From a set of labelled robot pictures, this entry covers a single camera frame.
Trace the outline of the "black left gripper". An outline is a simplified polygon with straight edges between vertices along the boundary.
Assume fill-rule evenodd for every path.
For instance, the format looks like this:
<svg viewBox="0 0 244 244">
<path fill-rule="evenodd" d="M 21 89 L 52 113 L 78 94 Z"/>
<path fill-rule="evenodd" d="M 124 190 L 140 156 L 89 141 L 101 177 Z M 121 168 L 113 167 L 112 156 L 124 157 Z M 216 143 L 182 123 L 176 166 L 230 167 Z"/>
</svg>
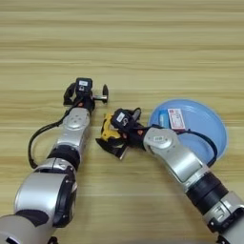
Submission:
<svg viewBox="0 0 244 244">
<path fill-rule="evenodd" d="M 84 108 L 89 112 L 93 112 L 95 107 L 95 101 L 101 101 L 104 104 L 107 104 L 109 101 L 109 89 L 107 85 L 103 86 L 102 94 L 101 95 L 94 95 L 85 93 L 85 94 L 77 94 L 74 100 L 72 101 L 71 98 L 74 94 L 75 84 L 71 83 L 65 93 L 64 93 L 64 106 L 73 106 L 74 108 Z"/>
</svg>

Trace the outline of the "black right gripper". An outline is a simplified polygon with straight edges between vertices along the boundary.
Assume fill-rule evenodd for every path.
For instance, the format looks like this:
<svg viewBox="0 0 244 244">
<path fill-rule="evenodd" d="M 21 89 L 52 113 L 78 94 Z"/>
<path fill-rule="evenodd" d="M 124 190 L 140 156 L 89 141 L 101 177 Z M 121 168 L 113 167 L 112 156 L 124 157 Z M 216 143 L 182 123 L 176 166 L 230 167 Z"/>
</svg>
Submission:
<svg viewBox="0 0 244 244">
<path fill-rule="evenodd" d="M 140 119 L 140 115 L 141 109 L 136 108 L 132 112 L 132 119 L 137 121 Z M 96 142 L 104 151 L 115 155 L 119 159 L 122 159 L 126 149 L 129 146 L 144 150 L 143 141 L 148 130 L 149 127 L 145 127 L 140 123 L 134 123 L 123 130 L 123 133 L 126 135 L 127 142 L 123 143 L 121 146 L 114 146 L 102 138 L 96 138 Z"/>
</svg>

